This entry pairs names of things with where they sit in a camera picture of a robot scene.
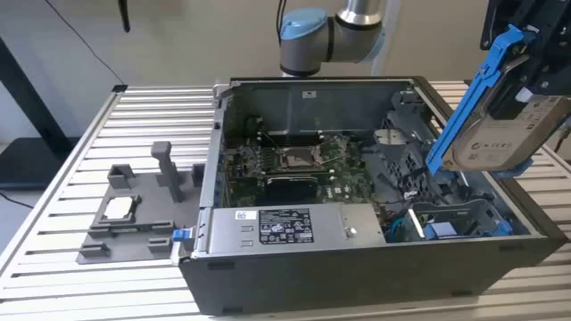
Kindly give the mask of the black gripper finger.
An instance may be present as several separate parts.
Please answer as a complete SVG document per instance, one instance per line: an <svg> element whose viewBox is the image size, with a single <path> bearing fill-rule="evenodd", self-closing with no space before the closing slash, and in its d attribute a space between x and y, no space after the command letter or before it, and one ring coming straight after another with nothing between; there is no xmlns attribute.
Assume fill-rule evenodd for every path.
<svg viewBox="0 0 571 321"><path fill-rule="evenodd" d="M488 50L496 35L505 28L505 11L508 1L489 0L485 8L483 29L480 34L480 50Z"/></svg>
<svg viewBox="0 0 571 321"><path fill-rule="evenodd" d="M513 120L524 109L521 90L532 95L569 94L569 2L508 1L505 28L492 42L500 71L492 118Z"/></svg>

